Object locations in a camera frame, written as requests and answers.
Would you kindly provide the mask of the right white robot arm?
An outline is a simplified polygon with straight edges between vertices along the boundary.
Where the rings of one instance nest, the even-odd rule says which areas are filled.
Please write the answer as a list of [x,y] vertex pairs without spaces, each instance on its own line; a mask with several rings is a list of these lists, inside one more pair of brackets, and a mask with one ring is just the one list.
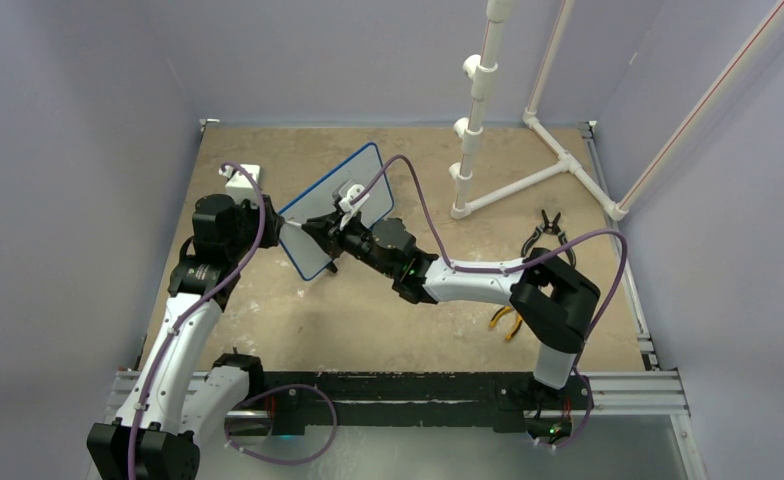
[[552,407],[569,391],[568,379],[592,323],[601,292],[562,258],[535,248],[505,262],[451,264],[416,245],[398,218],[366,227],[336,213],[305,221],[301,229],[333,259],[347,253],[391,279],[393,290],[413,303],[472,301],[513,309],[540,342],[532,399]]

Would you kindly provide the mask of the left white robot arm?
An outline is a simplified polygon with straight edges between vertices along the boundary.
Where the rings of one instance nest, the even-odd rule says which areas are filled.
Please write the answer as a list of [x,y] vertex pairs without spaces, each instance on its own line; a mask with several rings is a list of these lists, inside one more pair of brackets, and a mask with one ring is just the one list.
[[153,348],[136,384],[108,423],[96,423],[87,450],[102,479],[193,479],[200,468],[207,422],[227,399],[252,409],[265,399],[262,367],[251,355],[230,354],[216,378],[188,401],[203,347],[226,309],[240,272],[260,248],[279,241],[284,224],[266,194],[234,200],[200,198],[193,233],[169,276],[169,293]]

